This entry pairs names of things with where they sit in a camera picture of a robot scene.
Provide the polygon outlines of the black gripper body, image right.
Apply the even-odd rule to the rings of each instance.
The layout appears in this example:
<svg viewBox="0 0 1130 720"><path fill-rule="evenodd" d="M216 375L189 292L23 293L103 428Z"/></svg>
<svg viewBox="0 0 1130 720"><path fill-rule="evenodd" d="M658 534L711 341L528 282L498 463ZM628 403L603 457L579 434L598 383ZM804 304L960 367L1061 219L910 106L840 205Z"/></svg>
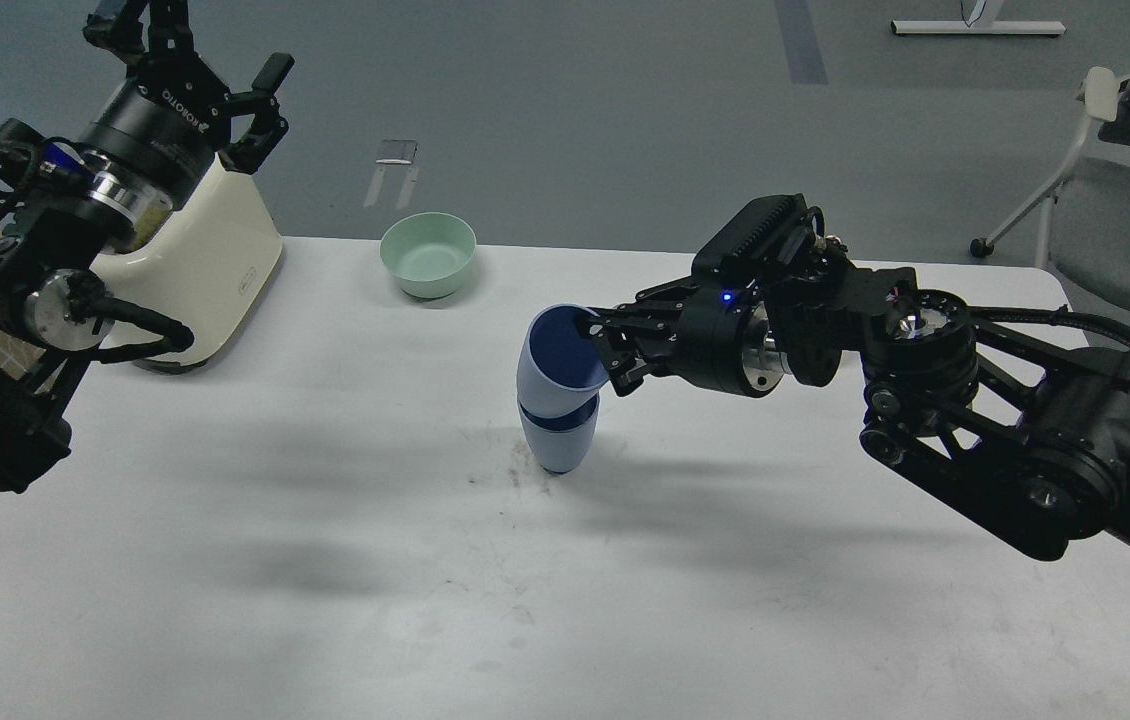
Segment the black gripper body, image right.
<svg viewBox="0 0 1130 720"><path fill-rule="evenodd" d="M760 398L788 374L777 350L770 314L753 281L720 284L690 277L670 284L669 302L678 310L664 372L692 387Z"/></svg>

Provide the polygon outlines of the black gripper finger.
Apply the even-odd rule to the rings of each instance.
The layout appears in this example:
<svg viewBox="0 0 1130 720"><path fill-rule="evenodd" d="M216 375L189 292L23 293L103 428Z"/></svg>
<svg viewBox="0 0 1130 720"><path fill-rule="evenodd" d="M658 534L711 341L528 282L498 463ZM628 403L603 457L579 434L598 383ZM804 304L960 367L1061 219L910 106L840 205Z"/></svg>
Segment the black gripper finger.
<svg viewBox="0 0 1130 720"><path fill-rule="evenodd" d="M680 319L696 290L641 290L615 307L584 307L573 320L580 340L678 342Z"/></svg>
<svg viewBox="0 0 1130 720"><path fill-rule="evenodd" d="M289 132L289 122L280 114L276 92L289 76L295 59L287 53L269 55L259 69L249 92L231 94L221 102L221 118L251 118L246 132L221 150L221 164L228 172L254 174Z"/></svg>
<svg viewBox="0 0 1130 720"><path fill-rule="evenodd" d="M82 36L127 67L146 58L194 54L185 1L99 1L85 20Z"/></svg>
<svg viewBox="0 0 1130 720"><path fill-rule="evenodd" d="M594 333L593 348L617 397L642 387L646 378L671 378L667 357L649 350L629 333Z"/></svg>

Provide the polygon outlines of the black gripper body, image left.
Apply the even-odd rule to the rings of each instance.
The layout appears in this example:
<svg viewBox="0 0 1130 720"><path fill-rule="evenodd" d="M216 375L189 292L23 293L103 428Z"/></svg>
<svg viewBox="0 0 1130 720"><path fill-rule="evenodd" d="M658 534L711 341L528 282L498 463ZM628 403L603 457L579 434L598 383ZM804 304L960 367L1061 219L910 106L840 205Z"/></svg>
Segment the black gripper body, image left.
<svg viewBox="0 0 1130 720"><path fill-rule="evenodd" d="M226 83L203 59L145 57L79 141L153 184L180 210L212 161L244 174L262 165L260 138L231 141L231 120L240 114Z"/></svg>

